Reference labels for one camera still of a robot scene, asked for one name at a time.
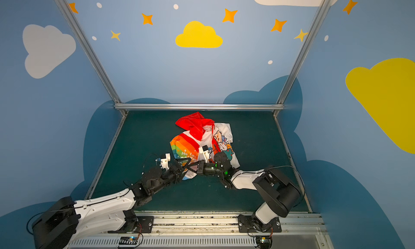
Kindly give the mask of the rainbow white red children's jacket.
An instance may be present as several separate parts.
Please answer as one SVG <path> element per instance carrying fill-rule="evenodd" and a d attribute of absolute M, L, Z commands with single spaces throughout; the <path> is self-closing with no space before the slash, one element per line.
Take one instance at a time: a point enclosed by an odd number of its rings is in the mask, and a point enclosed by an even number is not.
<path fill-rule="evenodd" d="M 191 158 L 193 162 L 199 161 L 199 147 L 207 145 L 210 150 L 210 163 L 214 161 L 217 153 L 223 152 L 230 161 L 229 174 L 237 174 L 240 164 L 232 147 L 233 134 L 229 123 L 217 123 L 205 118 L 196 112 L 181 117 L 176 125 L 184 130 L 170 141 L 175 159 Z"/>

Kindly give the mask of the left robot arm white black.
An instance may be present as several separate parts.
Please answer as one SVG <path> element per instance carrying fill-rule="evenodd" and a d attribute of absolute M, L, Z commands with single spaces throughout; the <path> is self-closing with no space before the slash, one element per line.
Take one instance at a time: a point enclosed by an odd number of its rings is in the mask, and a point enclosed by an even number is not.
<path fill-rule="evenodd" d="M 189 158 L 153 167 L 128 188 L 90 200 L 63 197 L 31 225 L 37 249 L 64 249 L 74 240 L 105 231 L 118 231 L 133 219 L 134 209 L 145 205 L 161 189 L 181 182 L 196 164 Z"/>

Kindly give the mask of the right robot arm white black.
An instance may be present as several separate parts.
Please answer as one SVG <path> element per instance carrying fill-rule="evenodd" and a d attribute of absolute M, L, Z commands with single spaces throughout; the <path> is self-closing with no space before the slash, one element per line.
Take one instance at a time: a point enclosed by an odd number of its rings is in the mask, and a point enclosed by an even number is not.
<path fill-rule="evenodd" d="M 184 170 L 202 176 L 216 176 L 227 189 L 259 193 L 264 200 L 261 206 L 251 216 L 238 216 L 240 233 L 281 232 L 279 218 L 287 217 L 303 196 L 300 188 L 279 168 L 243 171 L 232 166 L 224 152 L 216 154 L 211 161 L 202 159 L 186 163 Z"/>

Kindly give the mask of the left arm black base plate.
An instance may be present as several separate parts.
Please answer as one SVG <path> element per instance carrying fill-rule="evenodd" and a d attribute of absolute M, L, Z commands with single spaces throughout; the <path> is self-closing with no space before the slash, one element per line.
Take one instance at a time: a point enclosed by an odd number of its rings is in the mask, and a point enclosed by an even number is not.
<path fill-rule="evenodd" d="M 151 233 L 153 227 L 154 217 L 153 216 L 136 216 L 116 231 L 108 231 L 108 233 Z"/>

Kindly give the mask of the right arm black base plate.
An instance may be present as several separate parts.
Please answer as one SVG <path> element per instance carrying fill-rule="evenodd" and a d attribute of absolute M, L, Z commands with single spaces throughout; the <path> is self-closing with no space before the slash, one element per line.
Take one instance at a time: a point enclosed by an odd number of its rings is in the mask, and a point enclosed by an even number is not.
<path fill-rule="evenodd" d="M 282 227 L 278 217 L 271 219 L 265 224 L 254 215 L 247 216 L 240 214 L 237 217 L 240 233 L 281 233 Z"/>

